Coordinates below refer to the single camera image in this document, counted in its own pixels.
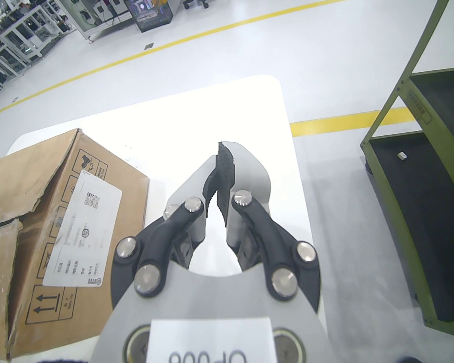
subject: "small white object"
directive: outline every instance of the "small white object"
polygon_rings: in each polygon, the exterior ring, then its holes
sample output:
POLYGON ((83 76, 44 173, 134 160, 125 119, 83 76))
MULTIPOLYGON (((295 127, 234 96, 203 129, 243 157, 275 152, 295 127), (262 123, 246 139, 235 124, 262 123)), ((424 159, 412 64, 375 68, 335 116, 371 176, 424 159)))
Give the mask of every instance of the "small white object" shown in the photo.
POLYGON ((101 286, 122 195, 115 186, 81 171, 59 228, 43 285, 101 286))
POLYGON ((146 363, 159 361, 277 363, 271 320, 152 320, 146 363))

